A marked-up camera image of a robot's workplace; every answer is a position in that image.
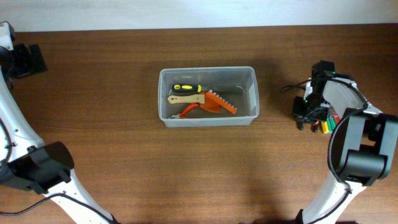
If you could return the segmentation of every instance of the white wall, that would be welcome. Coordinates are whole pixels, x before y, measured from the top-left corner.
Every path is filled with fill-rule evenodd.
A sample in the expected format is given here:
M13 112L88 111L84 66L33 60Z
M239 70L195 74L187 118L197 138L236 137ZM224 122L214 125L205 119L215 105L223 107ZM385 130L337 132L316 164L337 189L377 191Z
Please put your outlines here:
M0 0L16 31L398 22L398 0Z

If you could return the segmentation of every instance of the red pliers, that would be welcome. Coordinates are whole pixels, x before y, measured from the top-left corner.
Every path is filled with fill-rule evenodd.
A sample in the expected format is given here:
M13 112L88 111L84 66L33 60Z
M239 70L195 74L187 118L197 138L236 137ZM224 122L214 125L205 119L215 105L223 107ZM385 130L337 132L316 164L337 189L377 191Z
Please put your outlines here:
M198 106L199 106L198 103L192 103L192 104L190 104L189 106L187 106L181 113L179 113L179 114L177 114L177 115L173 115L173 116L171 117L171 119L187 119L187 117L185 117L184 115L185 115L186 113L188 113L188 111L190 111L190 110L192 110L192 109L194 109L194 108L196 108L196 107L198 107Z

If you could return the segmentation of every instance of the wire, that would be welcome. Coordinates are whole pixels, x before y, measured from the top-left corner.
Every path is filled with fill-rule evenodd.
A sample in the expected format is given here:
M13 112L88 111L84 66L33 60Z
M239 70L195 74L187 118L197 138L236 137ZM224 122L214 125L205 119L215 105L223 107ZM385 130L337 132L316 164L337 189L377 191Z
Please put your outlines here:
M46 201L48 201L48 200L50 200L51 198L54 198L54 197L64 197L64 198L67 198L67 199L71 200L72 202L75 202L75 203L77 203L77 204L79 204L79 205L81 205L81 206L83 206L83 207L85 207L85 208L88 208L88 209L90 209L91 211L95 212L95 213L98 214L101 218L105 219L108 223L114 223L114 220L110 220L108 217L106 217L105 215L103 215L103 214L102 214L101 212L99 212L97 209L95 209L95 208L93 208L93 207L91 207L91 206L89 206L89 205L87 205L87 204L85 204L85 203L83 203L83 202L80 202L80 201L74 199L74 198L71 197L71 196L68 196L68 195L66 195L66 194L63 194L63 193L58 193L58 194L53 194L53 195L51 195L51 196L48 196L48 197L46 197L46 198L44 198L44 199L42 199L42 200L36 202L35 204L31 205L30 207L25 208L25 209L23 209L23 210L21 210L21 211L19 211L19 212L0 212L0 215L2 215L2 216L8 216L8 217L16 216L16 215L22 215L23 213L32 210L33 208L35 208L35 207L37 207L37 206L43 204L44 202L46 202Z
M309 112L309 114L305 115L305 117L303 118L303 121L305 121L305 120L306 120L306 118L307 118L309 115L311 115L312 113L314 113L314 112L316 112L316 111L318 111L318 110L320 110L320 109L322 109L322 107L321 107L321 106L320 106L320 107L318 107L318 108L316 108L316 109L314 109L313 111Z
M8 77L8 81L10 82L10 89L13 90L15 85L14 85L14 81L12 80L11 77Z
M300 88L300 89L302 89L302 90L305 90L305 86L302 86L302 84L307 83L307 82L310 82L310 81L311 81L311 79L305 80L305 81L300 82L300 83L298 83L298 84L296 84L296 85L287 85L287 86L283 86L279 91L280 91L280 93L285 93L285 92L287 92L287 91L293 90L294 88Z
M8 149L6 158L4 160L4 164L0 162L0 173L1 173L4 170L5 165L8 163L8 161L11 158L12 147L14 145L11 142L11 137L10 137L10 134L8 133L8 131L6 129L6 125L4 124L4 122L2 121L1 118L0 118L0 126L1 126L1 129L2 129L3 133L6 135L7 146L5 147L5 149Z
M352 89L352 90L359 96L359 98L363 101L364 104L363 104L363 108L358 109L358 110L354 110L354 111L352 111L352 112L349 112L346 116L342 117L342 119L340 120L340 122L336 125L336 128L333 130L333 132L332 132L332 134L331 134L331 137L330 137L330 140L329 140L329 146L328 146L328 167L329 167L330 172L331 172L331 173L333 174L333 176L336 178L336 180L337 180L339 183L341 183L341 184L343 184L343 185L345 186L345 191L346 191L346 192L345 192L345 194L343 195L343 197L341 198L341 200L340 200L328 213L326 213L324 216L322 216L322 217L320 217L320 218L317 218L316 220L314 220L314 221L312 221L312 222L310 222L310 223L308 223L308 224L314 224L314 223L317 223L317 222L319 222L319 221L321 221L321 220L324 220L325 218L329 217L333 212L335 212L335 211L345 202L345 200L348 198L348 196L349 196L350 194L352 194L352 189L351 189L350 184L347 183L345 180L342 180L342 179L338 176L338 174L336 173L335 168L333 167L333 164L331 163L331 150L332 150L332 148L333 148L333 142L334 142L334 140L335 140L335 136L336 136L337 130L340 129L341 125L342 125L346 120L348 120L348 118L351 117L352 115L356 115L356 114L358 114L358 113L362 113L364 110L366 110L366 109L369 107L369 102L367 101L367 99L365 99L365 97L362 95L362 93L361 93L357 88L355 88L351 83L346 83L346 82L344 82L344 81L336 80L336 79L332 79L332 78L318 78L318 80L332 81L332 82L337 82L337 83L341 83L341 84L345 85L346 87ZM300 85L303 84L303 83L307 83L307 82L310 82L310 81L311 81L311 79L305 80L305 81L300 82L300 83L298 83L298 84L296 84L296 85L284 86L284 87L282 87L282 88L280 89L280 91L281 91L281 93L285 93L285 92L287 92L287 91L289 91L289 90L292 90L293 88L297 88L298 86L300 86ZM305 119L308 115L310 115L310 114L312 114L314 111L316 111L317 109L315 109L315 110L313 110L311 113L307 114L307 115L304 117L304 119Z

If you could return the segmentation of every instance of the wooden table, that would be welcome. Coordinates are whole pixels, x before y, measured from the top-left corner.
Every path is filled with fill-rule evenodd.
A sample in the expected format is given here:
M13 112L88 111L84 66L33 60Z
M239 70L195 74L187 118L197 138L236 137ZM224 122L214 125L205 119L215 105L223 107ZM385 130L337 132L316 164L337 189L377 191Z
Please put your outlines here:
M299 131L291 108L320 59L354 75L366 98L398 114L398 26L21 33L38 43L49 71L12 91L33 129L70 150L79 179L120 222L251 223L293 219L328 173L330 135ZM260 116L250 126L166 128L157 85L164 68L252 66ZM391 174L349 205L340 220L398 220L398 156ZM1 210L42 199L0 187ZM47 202L0 223L73 223Z

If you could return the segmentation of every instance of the plastic bin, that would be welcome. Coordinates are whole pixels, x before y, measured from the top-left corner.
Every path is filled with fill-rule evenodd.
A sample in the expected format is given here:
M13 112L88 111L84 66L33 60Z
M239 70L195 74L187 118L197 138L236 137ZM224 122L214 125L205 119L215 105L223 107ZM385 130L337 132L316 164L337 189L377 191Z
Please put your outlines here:
M186 103L170 104L167 101L169 95L181 95L172 91L174 84L239 86L243 89L243 94L220 93L220 96L238 108L236 114L223 108L221 113L195 108L186 114L189 119L170 119L188 106ZM252 67L163 69L159 78L158 107L160 119L170 128L249 125L260 112L256 74Z

